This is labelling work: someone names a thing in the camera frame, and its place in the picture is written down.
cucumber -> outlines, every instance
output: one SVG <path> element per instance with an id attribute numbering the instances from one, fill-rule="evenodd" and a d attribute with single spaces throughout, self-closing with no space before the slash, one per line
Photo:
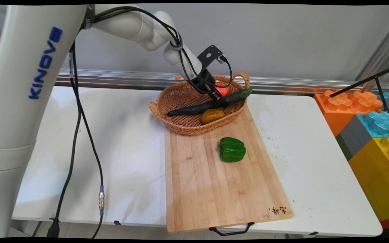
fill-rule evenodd
<path id="1" fill-rule="evenodd" d="M 232 94 L 226 95 L 225 97 L 221 97 L 221 99 L 224 99 L 228 104 L 231 104 L 247 98 L 252 92 L 253 89 L 241 89 Z M 195 114 L 200 114 L 206 111 L 207 109 L 216 109 L 219 107 L 220 105 L 216 101 L 210 101 L 196 106 L 188 106 L 188 107 L 172 110 L 168 112 L 166 115 L 167 116 L 195 115 Z"/>

red tomato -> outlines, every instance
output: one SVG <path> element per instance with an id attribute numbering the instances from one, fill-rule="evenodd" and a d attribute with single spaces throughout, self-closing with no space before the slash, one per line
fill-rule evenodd
<path id="1" fill-rule="evenodd" d="M 229 94 L 230 92 L 230 89 L 229 87 L 226 87 L 226 88 L 221 88 L 221 87 L 216 87 L 217 91 L 220 92 L 220 94 L 225 97 L 226 95 Z"/>

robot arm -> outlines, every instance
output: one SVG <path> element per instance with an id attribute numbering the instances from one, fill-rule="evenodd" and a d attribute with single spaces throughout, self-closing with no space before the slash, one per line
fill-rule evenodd
<path id="1" fill-rule="evenodd" d="M 96 14 L 116 6 L 136 5 L 98 4 Z M 86 9 L 87 5 L 7 8 L 0 38 L 0 237 L 7 235 L 46 104 Z M 174 26 L 167 13 L 158 11 L 154 15 Z M 141 12 L 127 12 L 93 27 L 135 41 L 147 51 L 174 41 L 160 23 Z M 183 47 L 196 73 L 215 82 L 205 67 L 209 63 L 203 66 L 184 44 Z M 184 66 L 189 77 L 182 68 L 179 52 L 170 44 L 164 57 L 184 79 L 196 79 L 185 54 Z"/>

bamboo cutting board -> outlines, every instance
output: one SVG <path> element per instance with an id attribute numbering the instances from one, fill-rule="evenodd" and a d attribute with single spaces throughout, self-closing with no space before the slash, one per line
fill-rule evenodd
<path id="1" fill-rule="evenodd" d="M 244 142 L 243 160 L 220 160 L 222 137 Z M 234 121 L 204 134 L 166 129 L 165 161 L 168 232 L 293 217 L 248 107 Z"/>

white tabletop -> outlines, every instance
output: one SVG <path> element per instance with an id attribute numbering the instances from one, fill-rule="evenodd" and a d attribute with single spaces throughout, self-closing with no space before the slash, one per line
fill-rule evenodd
<path id="1" fill-rule="evenodd" d="M 164 125 L 148 108 L 160 91 L 80 88 L 103 168 L 103 223 L 166 226 Z M 248 107 L 292 206 L 289 220 L 250 231 L 376 236 L 382 227 L 311 97 L 251 95 Z M 71 87 L 54 87 L 13 219 L 54 217 L 77 120 Z M 83 121 L 60 221 L 98 223 L 99 170 Z M 245 225 L 232 228 L 244 228 Z"/>

